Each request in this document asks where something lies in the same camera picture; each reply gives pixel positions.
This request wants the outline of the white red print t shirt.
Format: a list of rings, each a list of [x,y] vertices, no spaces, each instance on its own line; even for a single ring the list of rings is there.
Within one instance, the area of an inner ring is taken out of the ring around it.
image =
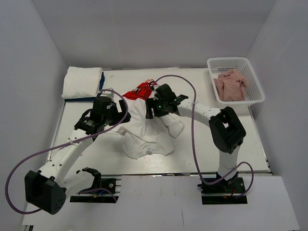
[[[172,139],[180,135],[184,124],[174,114],[146,119],[146,100],[154,96],[152,86],[157,84],[148,79],[123,94],[131,119],[104,134],[105,137],[119,139],[121,143],[132,146],[172,146]]]

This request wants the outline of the white robot print t shirt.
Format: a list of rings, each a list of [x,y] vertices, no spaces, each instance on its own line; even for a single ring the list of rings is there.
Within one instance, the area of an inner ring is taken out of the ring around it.
[[[167,156],[174,152],[172,139],[176,139],[185,125],[177,115],[165,115],[123,124],[116,133],[121,136],[124,153],[131,159],[149,154]]]

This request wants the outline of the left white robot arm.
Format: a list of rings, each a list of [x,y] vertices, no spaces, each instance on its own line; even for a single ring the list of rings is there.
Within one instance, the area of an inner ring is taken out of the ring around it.
[[[75,124],[67,146],[60,148],[39,170],[26,174],[26,201],[54,215],[72,195],[103,191],[102,175],[98,170],[85,167],[70,177],[67,173],[106,126],[112,127],[129,120],[124,100],[115,103],[111,96],[97,97],[93,107],[85,111]]]

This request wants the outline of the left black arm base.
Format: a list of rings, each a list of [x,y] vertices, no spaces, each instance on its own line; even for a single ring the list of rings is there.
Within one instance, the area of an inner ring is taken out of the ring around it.
[[[84,191],[88,193],[75,194],[70,197],[71,203],[115,204],[120,196],[121,176],[102,176],[97,186]]]

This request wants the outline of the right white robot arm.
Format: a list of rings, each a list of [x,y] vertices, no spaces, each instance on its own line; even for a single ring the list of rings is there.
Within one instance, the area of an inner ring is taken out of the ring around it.
[[[231,107],[210,108],[189,101],[188,96],[176,96],[168,84],[150,88],[153,95],[146,99],[146,118],[176,114],[189,117],[209,127],[214,145],[219,150],[219,166],[216,180],[203,179],[204,185],[218,187],[223,192],[230,191],[238,178],[237,159],[246,131]]]

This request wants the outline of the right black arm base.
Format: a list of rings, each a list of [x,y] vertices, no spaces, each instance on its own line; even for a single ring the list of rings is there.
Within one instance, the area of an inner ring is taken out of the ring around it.
[[[248,204],[243,178],[237,178],[230,186],[225,186],[223,182],[215,185],[206,185],[203,182],[197,187],[201,190],[203,205],[245,205]]]

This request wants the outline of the pink t shirt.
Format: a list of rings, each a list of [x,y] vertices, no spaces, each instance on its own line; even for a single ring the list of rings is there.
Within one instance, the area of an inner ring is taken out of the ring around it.
[[[219,74],[214,83],[221,101],[245,101],[245,88],[249,86],[249,81],[238,70],[231,69]]]

